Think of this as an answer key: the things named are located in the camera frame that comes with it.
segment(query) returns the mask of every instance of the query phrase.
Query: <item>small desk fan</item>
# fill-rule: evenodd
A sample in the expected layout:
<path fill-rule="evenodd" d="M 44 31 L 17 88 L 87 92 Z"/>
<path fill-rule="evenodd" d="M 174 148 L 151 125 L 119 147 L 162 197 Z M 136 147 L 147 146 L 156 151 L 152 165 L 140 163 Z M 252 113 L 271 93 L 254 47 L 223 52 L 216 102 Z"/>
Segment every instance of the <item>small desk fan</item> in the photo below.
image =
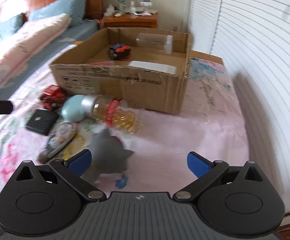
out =
<path fill-rule="evenodd" d="M 116 0 L 119 3 L 119 10 L 120 14 L 125 14 L 125 9 L 126 9 L 126 0 Z"/>

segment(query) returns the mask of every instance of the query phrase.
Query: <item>clear plastic container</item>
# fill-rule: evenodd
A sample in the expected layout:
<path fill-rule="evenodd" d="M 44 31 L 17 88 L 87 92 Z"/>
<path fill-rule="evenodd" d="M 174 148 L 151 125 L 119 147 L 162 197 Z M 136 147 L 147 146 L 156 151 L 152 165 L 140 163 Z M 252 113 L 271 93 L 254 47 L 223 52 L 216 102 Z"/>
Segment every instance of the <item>clear plastic container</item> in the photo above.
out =
<path fill-rule="evenodd" d="M 128 133 L 138 132 L 142 125 L 142 109 L 129 107 L 121 98 L 90 94 L 83 99 L 82 108 L 87 116 Z"/>
<path fill-rule="evenodd" d="M 166 54 L 172 54 L 173 36 L 161 34 L 140 33 L 137 38 L 138 47 L 162 49 Z"/>

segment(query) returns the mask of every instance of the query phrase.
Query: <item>floral bedspread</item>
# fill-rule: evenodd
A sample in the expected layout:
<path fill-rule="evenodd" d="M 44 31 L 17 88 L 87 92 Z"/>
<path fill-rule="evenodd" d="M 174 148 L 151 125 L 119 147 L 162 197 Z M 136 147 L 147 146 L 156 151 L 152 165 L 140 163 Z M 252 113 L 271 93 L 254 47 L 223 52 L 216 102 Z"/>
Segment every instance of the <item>floral bedspread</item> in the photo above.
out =
<path fill-rule="evenodd" d="M 50 84 L 55 80 L 46 63 L 11 97 L 13 113 L 0 116 L 0 191 L 21 161 L 36 163 L 48 138 L 27 131 L 24 125 L 40 108 L 37 97 Z M 124 174 L 102 174 L 95 182 L 107 194 L 118 190 L 174 194 L 196 179 L 187 168 L 190 151 L 231 165 L 243 165 L 248 159 L 244 119 L 231 79 L 221 64 L 192 59 L 181 114 L 145 111 L 143 123 L 136 135 L 111 130 L 134 154 Z M 102 128 L 103 124 L 86 118 L 79 123 L 72 143 L 57 158 L 68 159 L 80 152 Z"/>

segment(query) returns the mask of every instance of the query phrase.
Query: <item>glass jar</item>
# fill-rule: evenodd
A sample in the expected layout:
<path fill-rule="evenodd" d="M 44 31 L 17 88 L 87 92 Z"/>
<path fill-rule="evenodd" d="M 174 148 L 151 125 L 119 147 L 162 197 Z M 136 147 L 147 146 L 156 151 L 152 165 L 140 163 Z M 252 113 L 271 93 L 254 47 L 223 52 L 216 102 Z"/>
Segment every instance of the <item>glass jar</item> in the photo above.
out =
<path fill-rule="evenodd" d="M 141 127 L 141 109 L 129 107 L 121 98 L 90 94 L 82 100 L 82 108 L 87 116 L 128 133 Z"/>

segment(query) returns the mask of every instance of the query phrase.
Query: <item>jar lid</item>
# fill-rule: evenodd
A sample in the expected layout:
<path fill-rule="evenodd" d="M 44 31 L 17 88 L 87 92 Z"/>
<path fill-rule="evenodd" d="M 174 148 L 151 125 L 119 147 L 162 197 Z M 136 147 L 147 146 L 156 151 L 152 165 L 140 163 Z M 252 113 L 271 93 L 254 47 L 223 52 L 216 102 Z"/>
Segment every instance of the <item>jar lid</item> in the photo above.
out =
<path fill-rule="evenodd" d="M 97 94 L 89 94 L 82 100 L 82 110 L 86 115 L 92 117 L 91 108 L 94 106 L 96 99 L 99 97 Z"/>

